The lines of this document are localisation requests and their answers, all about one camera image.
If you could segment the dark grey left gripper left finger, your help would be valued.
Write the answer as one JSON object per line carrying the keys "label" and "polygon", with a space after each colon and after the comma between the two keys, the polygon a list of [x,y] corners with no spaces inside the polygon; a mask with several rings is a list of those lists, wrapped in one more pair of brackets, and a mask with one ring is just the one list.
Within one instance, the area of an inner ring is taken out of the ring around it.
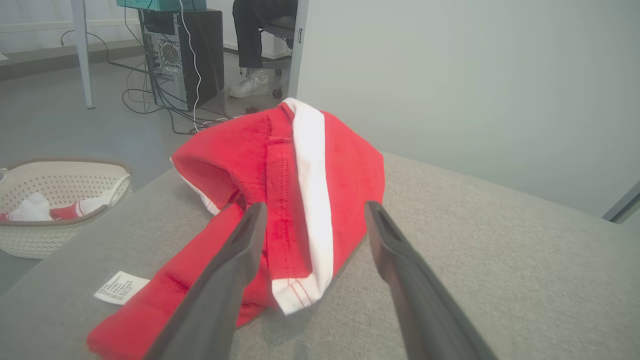
{"label": "dark grey left gripper left finger", "polygon": [[267,206],[254,203],[147,351],[147,360],[227,360],[243,292],[256,277]]}

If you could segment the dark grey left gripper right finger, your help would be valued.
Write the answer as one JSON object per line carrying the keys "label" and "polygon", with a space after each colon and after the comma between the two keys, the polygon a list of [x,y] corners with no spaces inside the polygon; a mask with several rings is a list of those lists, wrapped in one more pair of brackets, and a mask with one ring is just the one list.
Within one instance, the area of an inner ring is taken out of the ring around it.
{"label": "dark grey left gripper right finger", "polygon": [[379,202],[365,204],[379,276],[390,289],[409,360],[494,360],[487,342]]}

